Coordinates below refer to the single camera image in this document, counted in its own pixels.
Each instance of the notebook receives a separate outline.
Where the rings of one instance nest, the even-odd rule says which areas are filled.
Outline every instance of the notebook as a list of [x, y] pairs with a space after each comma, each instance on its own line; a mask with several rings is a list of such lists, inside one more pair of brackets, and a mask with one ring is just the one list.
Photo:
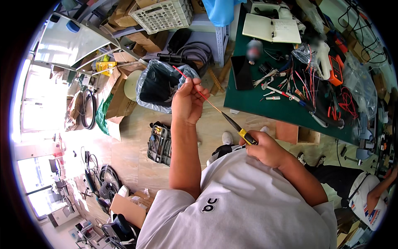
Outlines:
[[242, 35], [270, 42], [301, 43], [295, 20], [271, 19], [247, 13]]

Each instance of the tiled floor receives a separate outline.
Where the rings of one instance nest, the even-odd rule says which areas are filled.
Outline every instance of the tiled floor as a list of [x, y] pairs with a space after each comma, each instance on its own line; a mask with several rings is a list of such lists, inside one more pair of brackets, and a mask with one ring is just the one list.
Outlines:
[[[220, 110], [229, 113], [229, 109], [222, 107], [224, 98], [225, 94], [218, 93], [216, 96], [210, 97], [210, 100]], [[230, 114], [230, 116], [246, 130], [259, 130], [266, 125], [270, 128], [270, 135], [275, 137], [275, 120], [243, 112]], [[75, 184], [73, 183], [71, 186], [71, 188], [75, 187], [75, 198], [81, 199], [76, 189], [79, 191], [83, 190], [83, 192], [85, 189], [82, 180], [84, 165], [80, 158], [80, 148], [82, 146], [85, 147], [85, 150], [96, 155], [99, 166], [103, 164], [111, 165], [122, 183], [132, 190], [148, 188], [151, 195], [155, 195], [158, 190], [168, 188], [169, 167], [148, 159], [146, 152], [148, 149], [147, 142], [151, 133], [149, 124], [156, 121], [171, 124], [171, 118], [171, 115], [155, 112], [137, 105], [133, 113], [125, 117], [120, 124], [121, 142], [103, 134], [98, 126], [95, 126], [93, 130], [75, 130], [61, 134], [67, 149], [67, 176], [75, 181]], [[224, 131], [231, 132], [234, 142], [238, 142], [239, 135], [232, 126], [210, 104], [205, 103], [202, 117], [197, 123], [198, 141], [201, 142], [198, 150], [202, 169], [206, 167], [206, 161], [211, 156], [211, 153], [222, 145], [221, 136]], [[336, 142], [332, 137], [321, 135], [319, 145], [292, 145], [283, 141], [278, 142], [294, 155], [297, 155], [300, 151], [304, 152], [306, 161], [310, 165], [315, 165], [321, 155], [326, 156], [325, 164], [339, 165], [336, 156]], [[344, 145], [340, 143], [339, 153], [343, 147]], [[346, 156], [355, 158], [356, 147], [347, 145], [347, 149]], [[71, 151], [75, 151], [77, 157], [72, 157]], [[361, 168], [373, 173], [374, 169], [370, 169], [373, 159], [371, 157], [365, 160], [362, 166], [357, 166], [355, 162], [344, 160], [341, 161], [341, 164], [344, 167]], [[327, 185], [324, 187], [330, 200], [336, 200], [335, 207], [338, 207], [339, 197], [336, 196], [336, 192]], [[88, 197], [86, 201], [80, 200], [80, 212], [105, 222], [107, 215], [99, 208], [95, 196], [92, 196], [91, 198]]]

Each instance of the green plastic bag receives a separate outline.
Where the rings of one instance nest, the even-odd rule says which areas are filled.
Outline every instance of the green plastic bag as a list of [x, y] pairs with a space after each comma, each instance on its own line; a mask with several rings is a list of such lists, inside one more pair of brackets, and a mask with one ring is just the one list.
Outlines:
[[97, 115], [96, 115], [96, 123], [98, 127], [102, 130], [103, 133], [109, 136], [109, 131], [108, 127], [106, 125], [106, 112], [108, 111], [109, 104], [111, 103], [111, 100], [113, 98], [113, 94], [110, 94], [109, 97], [105, 100], [105, 102], [102, 100], [101, 104], [99, 104], [99, 107], [97, 109]]

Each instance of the white t-shirt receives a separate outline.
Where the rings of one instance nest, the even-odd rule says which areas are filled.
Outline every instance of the white t-shirt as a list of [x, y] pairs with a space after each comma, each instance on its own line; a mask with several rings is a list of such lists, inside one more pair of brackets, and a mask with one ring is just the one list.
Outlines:
[[[349, 192], [349, 196], [351, 196], [358, 188], [362, 180], [365, 178], [366, 173], [367, 172], [362, 172], [355, 179], [354, 184], [352, 184], [351, 190]], [[356, 216], [358, 216], [359, 219], [367, 224], [372, 231], [375, 231], [378, 228], [382, 217], [386, 212], [388, 203], [388, 192], [385, 190], [381, 194], [375, 209], [371, 214], [369, 214], [367, 208], [368, 193], [379, 183], [380, 181], [377, 176], [372, 174], [367, 176], [365, 181], [363, 181], [362, 185], [359, 187], [358, 191], [349, 202], [351, 210], [356, 214]]]
[[279, 170], [235, 150], [202, 172], [201, 195], [160, 190], [137, 248], [333, 248], [331, 202], [309, 206]]

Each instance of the smartphone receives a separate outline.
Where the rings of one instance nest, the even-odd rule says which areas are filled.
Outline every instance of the smartphone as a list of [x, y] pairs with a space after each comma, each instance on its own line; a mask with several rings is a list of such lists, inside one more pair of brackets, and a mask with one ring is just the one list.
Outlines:
[[231, 64], [235, 88], [237, 90], [253, 89], [252, 73], [250, 72], [250, 64], [246, 56], [232, 56]]

